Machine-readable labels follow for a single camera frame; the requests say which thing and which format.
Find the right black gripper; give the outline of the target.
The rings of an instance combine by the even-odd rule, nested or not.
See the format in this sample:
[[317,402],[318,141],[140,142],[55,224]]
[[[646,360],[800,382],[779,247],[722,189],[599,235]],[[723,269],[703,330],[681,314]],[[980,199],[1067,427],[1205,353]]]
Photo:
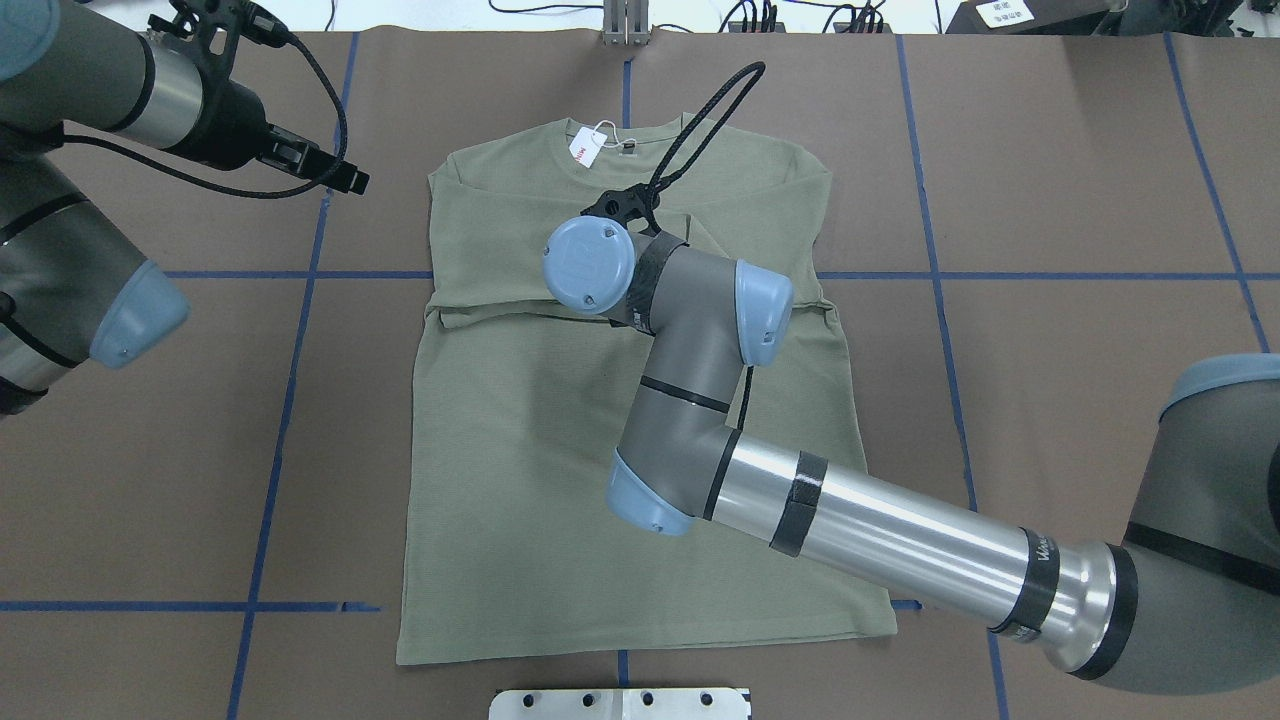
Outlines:
[[657,236],[662,232],[657,220],[659,205],[660,193],[658,190],[650,186],[631,186],[625,190],[603,192],[595,202],[581,210],[580,215],[605,218],[621,225],[644,220],[646,227],[643,233]]

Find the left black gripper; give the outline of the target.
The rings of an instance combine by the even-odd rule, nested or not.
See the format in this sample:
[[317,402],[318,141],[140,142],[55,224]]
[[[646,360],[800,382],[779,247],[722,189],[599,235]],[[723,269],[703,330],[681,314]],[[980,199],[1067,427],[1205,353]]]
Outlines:
[[156,149],[234,170],[260,161],[312,186],[364,196],[370,174],[268,120],[260,97],[230,74],[241,41],[314,55],[287,24],[252,1],[173,1],[174,17],[148,18],[155,76],[148,109],[169,117]]

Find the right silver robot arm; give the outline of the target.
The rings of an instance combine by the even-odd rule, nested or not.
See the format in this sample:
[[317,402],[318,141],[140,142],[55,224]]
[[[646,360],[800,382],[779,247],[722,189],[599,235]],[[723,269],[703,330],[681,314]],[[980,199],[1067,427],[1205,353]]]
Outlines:
[[1192,364],[1115,542],[1064,542],[874,477],[733,418],[791,338],[795,286],[650,224],[639,187],[549,232],[541,277],[572,313],[650,340],[605,498],[634,527],[700,520],[904,591],[1129,693],[1217,694],[1277,678],[1277,355]]

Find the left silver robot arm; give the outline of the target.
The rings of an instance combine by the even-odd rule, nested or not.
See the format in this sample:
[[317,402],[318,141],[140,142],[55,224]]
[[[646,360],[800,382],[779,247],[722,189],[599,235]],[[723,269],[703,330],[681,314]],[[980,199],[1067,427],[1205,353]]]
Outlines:
[[[1,410],[15,416],[87,361],[123,368],[189,315],[166,273],[60,170],[68,145],[116,152],[252,200],[364,193],[346,108],[303,40],[252,1],[174,1],[133,31],[82,1],[5,1],[1,56]],[[268,119],[232,73],[242,42],[293,47],[337,115],[335,147]]]

